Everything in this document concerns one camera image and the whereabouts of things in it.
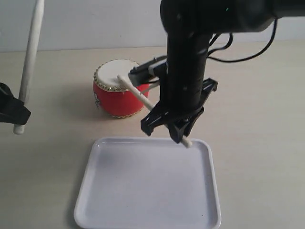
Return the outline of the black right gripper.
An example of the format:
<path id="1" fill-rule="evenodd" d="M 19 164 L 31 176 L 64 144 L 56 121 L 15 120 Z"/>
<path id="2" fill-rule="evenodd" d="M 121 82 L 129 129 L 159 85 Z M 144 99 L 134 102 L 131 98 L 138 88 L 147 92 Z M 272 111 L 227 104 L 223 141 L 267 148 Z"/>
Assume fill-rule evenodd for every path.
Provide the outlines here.
<path id="1" fill-rule="evenodd" d="M 191 110 L 184 110 L 180 107 L 169 108 L 159 101 L 141 120 L 141 130 L 150 136 L 156 127 L 167 125 L 171 139 L 175 143 L 181 143 L 183 136 L 189 136 L 195 122 L 204 112 L 205 102 L 211 92 L 217 90 L 217 87 L 217 81 L 211 78 L 203 80 L 199 104 Z"/>

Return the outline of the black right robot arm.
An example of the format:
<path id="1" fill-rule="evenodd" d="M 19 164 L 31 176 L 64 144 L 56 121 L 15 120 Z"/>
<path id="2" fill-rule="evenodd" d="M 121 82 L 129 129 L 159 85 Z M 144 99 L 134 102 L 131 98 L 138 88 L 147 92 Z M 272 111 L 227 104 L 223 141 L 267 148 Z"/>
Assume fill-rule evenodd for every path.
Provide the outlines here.
<path id="1" fill-rule="evenodd" d="M 279 18 L 304 14 L 302 0 L 163 0 L 160 17 L 167 55 L 148 67 L 159 79 L 160 100 L 141 121 L 142 131 L 151 135 L 166 125 L 177 143 L 189 135 L 217 88 L 216 81 L 203 77 L 213 36 L 261 32 Z"/>

